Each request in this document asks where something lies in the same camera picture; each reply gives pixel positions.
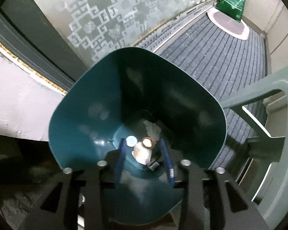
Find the teal plastic trash bin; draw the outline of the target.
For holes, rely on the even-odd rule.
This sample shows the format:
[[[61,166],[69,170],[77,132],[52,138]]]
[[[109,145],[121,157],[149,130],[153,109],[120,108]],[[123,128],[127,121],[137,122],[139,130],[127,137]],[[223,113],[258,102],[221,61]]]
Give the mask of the teal plastic trash bin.
[[[122,138],[147,137],[143,121],[161,128],[171,153],[206,169],[227,135],[224,111],[203,86],[161,56],[129,47],[74,84],[51,117],[49,146],[60,167],[91,169]]]

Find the oval pink grey mat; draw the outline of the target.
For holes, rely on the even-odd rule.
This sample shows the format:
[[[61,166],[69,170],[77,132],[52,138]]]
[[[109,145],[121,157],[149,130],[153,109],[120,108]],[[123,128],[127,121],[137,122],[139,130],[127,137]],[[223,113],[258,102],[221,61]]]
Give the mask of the oval pink grey mat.
[[[250,29],[243,20],[238,22],[215,7],[211,7],[206,13],[212,23],[232,37],[240,40],[249,38]]]

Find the white round lid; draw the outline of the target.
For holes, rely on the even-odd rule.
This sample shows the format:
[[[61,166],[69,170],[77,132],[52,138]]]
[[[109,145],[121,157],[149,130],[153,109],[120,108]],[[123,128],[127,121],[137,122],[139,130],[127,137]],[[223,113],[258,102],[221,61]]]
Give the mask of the white round lid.
[[[138,143],[138,140],[135,136],[128,136],[126,138],[126,144],[128,147],[135,147],[137,143]]]

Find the crumpled white tissue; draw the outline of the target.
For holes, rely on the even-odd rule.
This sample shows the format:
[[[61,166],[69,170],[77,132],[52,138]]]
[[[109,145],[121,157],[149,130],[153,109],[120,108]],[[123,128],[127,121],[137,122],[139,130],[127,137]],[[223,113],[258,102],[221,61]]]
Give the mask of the crumpled white tissue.
[[[157,124],[150,121],[143,121],[143,124],[146,127],[147,136],[155,141],[158,141],[161,135],[161,128]]]

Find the grey green plastic chair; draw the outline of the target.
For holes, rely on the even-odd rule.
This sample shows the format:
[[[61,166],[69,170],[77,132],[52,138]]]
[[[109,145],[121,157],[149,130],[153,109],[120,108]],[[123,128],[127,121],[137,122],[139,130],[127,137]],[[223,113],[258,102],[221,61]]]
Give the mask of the grey green plastic chair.
[[[270,229],[288,222],[288,65],[221,99],[256,133],[247,140],[258,173],[247,196]]]

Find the green rice bag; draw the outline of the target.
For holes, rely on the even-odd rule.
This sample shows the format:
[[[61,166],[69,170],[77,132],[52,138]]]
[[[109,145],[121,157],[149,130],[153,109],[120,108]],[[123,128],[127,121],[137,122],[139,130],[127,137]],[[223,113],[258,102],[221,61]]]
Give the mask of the green rice bag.
[[[220,0],[216,9],[228,15],[237,22],[241,22],[246,0]]]

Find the small white yogurt bottle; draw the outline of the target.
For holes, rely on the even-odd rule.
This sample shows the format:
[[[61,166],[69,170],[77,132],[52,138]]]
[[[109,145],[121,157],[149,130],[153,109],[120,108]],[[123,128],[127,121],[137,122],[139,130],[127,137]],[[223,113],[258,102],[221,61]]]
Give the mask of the small white yogurt bottle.
[[[152,156],[152,150],[156,141],[151,137],[145,137],[133,148],[132,156],[141,165],[147,165]]]

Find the grey striped floor runner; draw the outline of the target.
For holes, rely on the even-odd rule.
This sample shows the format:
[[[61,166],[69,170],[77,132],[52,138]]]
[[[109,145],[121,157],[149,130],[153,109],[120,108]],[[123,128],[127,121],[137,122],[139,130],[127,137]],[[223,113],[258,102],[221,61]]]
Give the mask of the grey striped floor runner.
[[[247,40],[234,38],[202,15],[181,30],[158,54],[185,71],[217,100],[221,100],[267,75],[266,42],[250,28]],[[250,164],[247,138],[254,130],[233,110],[224,110],[227,120],[226,144],[213,163],[235,180]]]

